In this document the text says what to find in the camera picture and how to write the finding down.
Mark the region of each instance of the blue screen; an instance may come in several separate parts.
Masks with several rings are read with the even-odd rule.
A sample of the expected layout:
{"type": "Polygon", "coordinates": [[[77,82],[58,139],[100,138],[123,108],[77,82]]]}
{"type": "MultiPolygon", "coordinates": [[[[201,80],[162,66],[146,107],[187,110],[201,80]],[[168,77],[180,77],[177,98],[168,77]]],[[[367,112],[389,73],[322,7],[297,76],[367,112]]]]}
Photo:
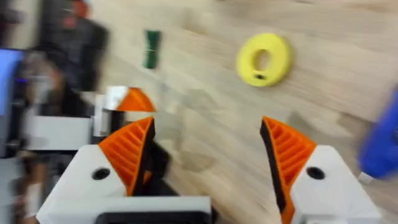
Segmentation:
{"type": "Polygon", "coordinates": [[[0,115],[5,112],[9,79],[22,56],[23,51],[20,50],[0,49],[0,115]]]}

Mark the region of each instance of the blue object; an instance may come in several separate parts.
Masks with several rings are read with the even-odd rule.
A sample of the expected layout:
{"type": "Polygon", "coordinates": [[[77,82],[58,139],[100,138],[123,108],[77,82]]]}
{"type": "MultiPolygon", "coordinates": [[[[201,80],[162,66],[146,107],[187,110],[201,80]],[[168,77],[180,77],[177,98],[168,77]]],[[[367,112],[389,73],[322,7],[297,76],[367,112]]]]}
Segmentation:
{"type": "Polygon", "coordinates": [[[398,170],[398,90],[359,153],[363,172],[382,178],[398,170]]]}
{"type": "Polygon", "coordinates": [[[21,50],[0,49],[0,115],[5,113],[10,78],[23,54],[21,50]]]}

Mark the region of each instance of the wooden table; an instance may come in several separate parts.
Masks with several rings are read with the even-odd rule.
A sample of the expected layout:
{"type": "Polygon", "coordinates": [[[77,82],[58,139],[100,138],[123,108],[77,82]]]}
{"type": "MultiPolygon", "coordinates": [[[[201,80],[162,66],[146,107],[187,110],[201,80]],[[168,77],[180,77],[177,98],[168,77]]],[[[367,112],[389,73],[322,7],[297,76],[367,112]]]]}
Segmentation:
{"type": "MultiPolygon", "coordinates": [[[[110,43],[99,91],[142,88],[154,102],[157,141],[173,157],[168,182],[209,195],[224,223],[278,223],[261,116],[336,147],[355,174],[358,146],[388,104],[398,76],[393,0],[95,0],[110,43]],[[162,31],[158,69],[147,70],[144,29],[162,31]],[[295,63],[273,87],[245,84],[236,54],[254,34],[289,40],[295,63]]],[[[365,187],[398,220],[398,179],[365,187]]]]}

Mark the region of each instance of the orange fin grip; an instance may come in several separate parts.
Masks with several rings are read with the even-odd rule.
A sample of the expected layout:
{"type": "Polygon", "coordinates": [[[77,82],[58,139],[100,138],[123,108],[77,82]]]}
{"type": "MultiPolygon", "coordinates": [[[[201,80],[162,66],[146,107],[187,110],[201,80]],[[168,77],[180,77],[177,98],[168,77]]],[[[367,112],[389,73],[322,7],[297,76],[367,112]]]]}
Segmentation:
{"type": "Polygon", "coordinates": [[[265,116],[260,134],[267,149],[282,224],[290,224],[295,211],[290,189],[316,144],[286,124],[265,116]]]}
{"type": "Polygon", "coordinates": [[[117,130],[98,145],[126,186],[126,195],[141,191],[145,174],[143,161],[146,161],[150,143],[155,136],[154,118],[148,117],[132,122],[117,130]]]}
{"type": "Polygon", "coordinates": [[[145,93],[138,88],[129,88],[128,93],[116,108],[117,111],[154,112],[155,107],[145,93]]]}

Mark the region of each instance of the yellow donut-shaped object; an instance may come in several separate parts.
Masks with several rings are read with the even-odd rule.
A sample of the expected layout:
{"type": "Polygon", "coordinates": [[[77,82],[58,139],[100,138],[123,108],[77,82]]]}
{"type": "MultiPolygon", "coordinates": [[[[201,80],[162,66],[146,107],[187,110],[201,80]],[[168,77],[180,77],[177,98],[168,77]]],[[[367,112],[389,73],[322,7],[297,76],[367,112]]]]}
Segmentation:
{"type": "Polygon", "coordinates": [[[250,85],[273,85],[289,71],[291,57],[290,47],[282,37],[275,34],[255,35],[239,51],[238,73],[250,85]],[[257,70],[256,57],[262,50],[268,53],[269,58],[266,68],[257,70]]]}

